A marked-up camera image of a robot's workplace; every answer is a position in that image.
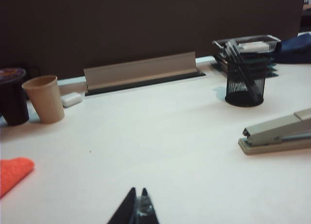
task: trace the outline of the black cup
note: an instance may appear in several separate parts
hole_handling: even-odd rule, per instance
[[[268,66],[271,64],[271,58],[264,55],[249,55],[244,58],[244,63],[239,64],[228,61],[228,77],[225,100],[241,107],[258,106],[263,102],[263,92]],[[256,101],[252,98],[247,85],[240,73],[238,67],[244,66],[254,79],[255,86],[261,93],[261,97]]]
[[[26,95],[21,87],[26,71],[0,69],[0,113],[8,125],[18,125],[29,119]]]

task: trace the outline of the cup lid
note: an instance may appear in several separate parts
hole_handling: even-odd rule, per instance
[[[20,68],[0,69],[0,85],[11,83],[26,75],[26,71]]]

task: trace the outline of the blue fabric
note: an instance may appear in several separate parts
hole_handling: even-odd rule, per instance
[[[269,55],[276,63],[311,63],[311,35],[303,34],[301,36],[279,42],[276,46],[276,50]]]

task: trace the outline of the orange cloth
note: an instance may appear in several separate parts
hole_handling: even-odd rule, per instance
[[[1,187],[0,197],[6,194],[29,172],[32,171],[35,164],[28,158],[18,157],[10,160],[1,160]]]

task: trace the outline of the stapler base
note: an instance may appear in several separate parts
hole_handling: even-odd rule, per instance
[[[295,141],[284,141],[277,144],[251,146],[247,138],[239,139],[239,145],[246,155],[257,155],[288,150],[300,150],[311,148],[311,139],[302,139]]]

